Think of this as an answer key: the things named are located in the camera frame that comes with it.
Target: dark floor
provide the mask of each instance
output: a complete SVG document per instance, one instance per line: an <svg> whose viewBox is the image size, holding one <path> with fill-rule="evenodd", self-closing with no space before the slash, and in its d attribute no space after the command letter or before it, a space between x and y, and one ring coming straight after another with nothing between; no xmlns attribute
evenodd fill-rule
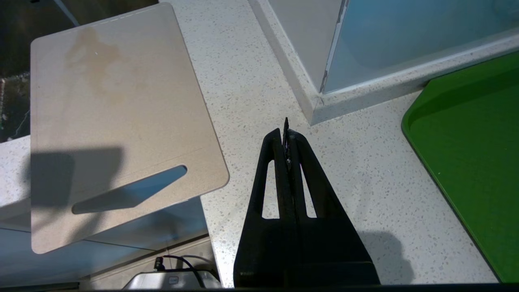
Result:
<svg viewBox="0 0 519 292"><path fill-rule="evenodd" d="M30 84L29 73L0 80L0 143L29 135Z"/></svg>

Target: black cable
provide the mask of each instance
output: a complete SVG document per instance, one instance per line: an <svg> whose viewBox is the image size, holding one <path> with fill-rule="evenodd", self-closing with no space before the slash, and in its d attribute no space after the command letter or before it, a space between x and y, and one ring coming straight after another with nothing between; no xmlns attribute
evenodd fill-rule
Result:
<svg viewBox="0 0 519 292"><path fill-rule="evenodd" d="M188 267L190 267L192 270L193 270L193 273L195 274L195 277L196 277L196 280L198 281L198 284L200 285L200 287L202 288L205 288L204 284L203 284L203 281L202 281L202 278L200 277L200 275L198 274L198 271L195 269L195 267L193 267L193 265L188 262L185 258L183 257L178 257L178 256L172 256L172 255L164 255L162 256L164 258L173 258L173 259L177 259L177 260L181 260L183 261L184 263L187 264Z"/></svg>

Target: green plastic tray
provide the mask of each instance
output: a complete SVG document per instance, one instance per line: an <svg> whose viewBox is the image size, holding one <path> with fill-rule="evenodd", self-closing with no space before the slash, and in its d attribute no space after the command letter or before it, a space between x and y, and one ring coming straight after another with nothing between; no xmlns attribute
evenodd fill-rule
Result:
<svg viewBox="0 0 519 292"><path fill-rule="evenodd" d="M519 282L519 52L433 79L402 129L500 280Z"/></svg>

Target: countertop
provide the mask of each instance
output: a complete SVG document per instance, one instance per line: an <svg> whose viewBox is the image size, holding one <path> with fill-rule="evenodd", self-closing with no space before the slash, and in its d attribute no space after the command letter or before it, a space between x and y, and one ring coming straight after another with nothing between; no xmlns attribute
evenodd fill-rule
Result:
<svg viewBox="0 0 519 292"><path fill-rule="evenodd" d="M201 197L224 287L233 286L263 137L286 116L312 146L382 284L497 281L402 134L402 116L418 92L310 127L248 2L168 2L230 174L227 186ZM2 176L12 174L0 179L0 207L24 199L16 169L29 144L29 138L0 144ZM273 195L265 209L275 217Z"/></svg>

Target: cutting board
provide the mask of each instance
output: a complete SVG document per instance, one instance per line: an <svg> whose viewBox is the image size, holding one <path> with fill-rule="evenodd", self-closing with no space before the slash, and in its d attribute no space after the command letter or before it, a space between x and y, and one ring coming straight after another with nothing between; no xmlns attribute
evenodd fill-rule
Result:
<svg viewBox="0 0 519 292"><path fill-rule="evenodd" d="M170 4L32 42L30 168L38 254L227 183Z"/></svg>

